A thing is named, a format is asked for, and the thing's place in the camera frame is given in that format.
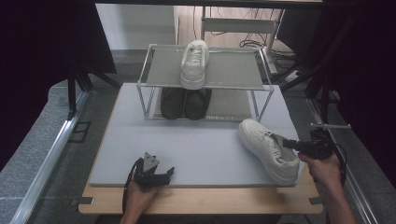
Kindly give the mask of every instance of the table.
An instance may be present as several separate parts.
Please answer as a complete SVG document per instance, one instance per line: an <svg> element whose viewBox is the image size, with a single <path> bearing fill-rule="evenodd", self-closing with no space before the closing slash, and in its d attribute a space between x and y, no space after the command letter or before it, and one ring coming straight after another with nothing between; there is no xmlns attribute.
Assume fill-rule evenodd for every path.
<svg viewBox="0 0 396 224"><path fill-rule="evenodd" d="M113 109L110 121L107 124L104 141L106 135L111 135L111 127L114 120L117 120L120 109L119 104L128 104L123 99L125 96L131 96L130 93L137 93L135 84L124 84L120 90L119 98ZM290 119L284 101L277 98L281 96L279 87L276 86L276 91L273 96L273 104L278 101L281 107L277 113L282 119ZM268 105L267 112L271 115L271 110L275 108L273 105ZM122 110L122 113L128 113L129 110ZM317 198L318 192L316 186L310 177L305 166L301 167L301 176L299 182L294 187L263 187L256 186L236 186L221 188L208 187L172 187L167 186L160 190L152 203L147 214L315 214L320 213L323 209L322 204L311 204L310 199ZM78 209L83 214L121 214L121 198L123 187L101 187L90 184L91 176L86 184L83 192L83 198L92 198L89 204L80 204Z"/></svg>

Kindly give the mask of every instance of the hand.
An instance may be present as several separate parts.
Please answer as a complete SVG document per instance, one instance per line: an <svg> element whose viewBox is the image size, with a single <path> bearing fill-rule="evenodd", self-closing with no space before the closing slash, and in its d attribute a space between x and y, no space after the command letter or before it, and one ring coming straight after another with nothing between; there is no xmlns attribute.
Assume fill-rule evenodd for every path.
<svg viewBox="0 0 396 224"><path fill-rule="evenodd" d="M325 188L330 188L335 184L341 185L340 161L335 154L326 160L312 159L304 153L299 153L301 161L308 164L309 174L318 180Z"/></svg>
<svg viewBox="0 0 396 224"><path fill-rule="evenodd" d="M128 187L128 196L125 213L120 223L134 224L149 207L160 187L143 191L136 182L131 181Z"/></svg>
<svg viewBox="0 0 396 224"><path fill-rule="evenodd" d="M337 156L332 154L322 161L312 159L304 153L299 153L298 157L308 164L309 174L322 185L331 223L356 223L341 185L340 161Z"/></svg>

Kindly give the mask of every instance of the shelf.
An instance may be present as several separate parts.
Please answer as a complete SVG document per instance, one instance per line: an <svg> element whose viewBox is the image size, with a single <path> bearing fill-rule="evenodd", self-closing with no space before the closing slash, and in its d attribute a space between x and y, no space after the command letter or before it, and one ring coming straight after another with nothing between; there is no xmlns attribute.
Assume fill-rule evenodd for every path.
<svg viewBox="0 0 396 224"><path fill-rule="evenodd" d="M146 119L163 119L162 88L182 88L181 60L186 47L150 45L136 87ZM204 119L241 121L260 120L272 92L262 85L259 65L268 77L268 69L260 49L209 47L209 62L205 69L205 89L212 89L210 104ZM255 91L268 91L261 112L257 108Z"/></svg>
<svg viewBox="0 0 396 224"><path fill-rule="evenodd" d="M183 46L151 46L148 87L180 87ZM256 63L258 49L209 47L204 88L264 91Z"/></svg>

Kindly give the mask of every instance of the black shoe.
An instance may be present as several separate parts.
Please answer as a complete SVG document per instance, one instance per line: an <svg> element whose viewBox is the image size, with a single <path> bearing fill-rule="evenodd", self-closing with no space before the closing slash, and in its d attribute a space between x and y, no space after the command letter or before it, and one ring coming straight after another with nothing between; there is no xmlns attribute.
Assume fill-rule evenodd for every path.
<svg viewBox="0 0 396 224"><path fill-rule="evenodd" d="M183 115L186 89L163 88L161 93L161 113L166 119L178 119Z"/></svg>
<svg viewBox="0 0 396 224"><path fill-rule="evenodd" d="M184 114L188 119L202 119L209 107L212 90L200 89L196 91L187 91L186 104L184 105Z"/></svg>

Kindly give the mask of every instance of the shoe sole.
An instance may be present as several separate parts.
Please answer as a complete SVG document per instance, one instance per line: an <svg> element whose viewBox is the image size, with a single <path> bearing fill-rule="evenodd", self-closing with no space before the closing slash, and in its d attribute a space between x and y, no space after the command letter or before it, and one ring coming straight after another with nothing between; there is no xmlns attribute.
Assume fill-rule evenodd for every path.
<svg viewBox="0 0 396 224"><path fill-rule="evenodd" d="M262 165L265 168L265 171L267 172L267 174L271 177L272 180L274 180L274 182L276 182L278 185L280 186L290 186L294 184L294 181L292 183L290 183L289 181L284 181L284 179L279 179L279 176L273 171L273 169L269 168L266 164L266 162L262 161L262 159L256 155L256 153L254 153L250 147L249 147L249 142L246 139L246 137L243 135L243 133L245 132L245 127L244 125L239 125L239 138L242 141L242 144L251 152L253 153L253 155L255 155L257 157L257 159L260 160L260 162L262 163Z"/></svg>

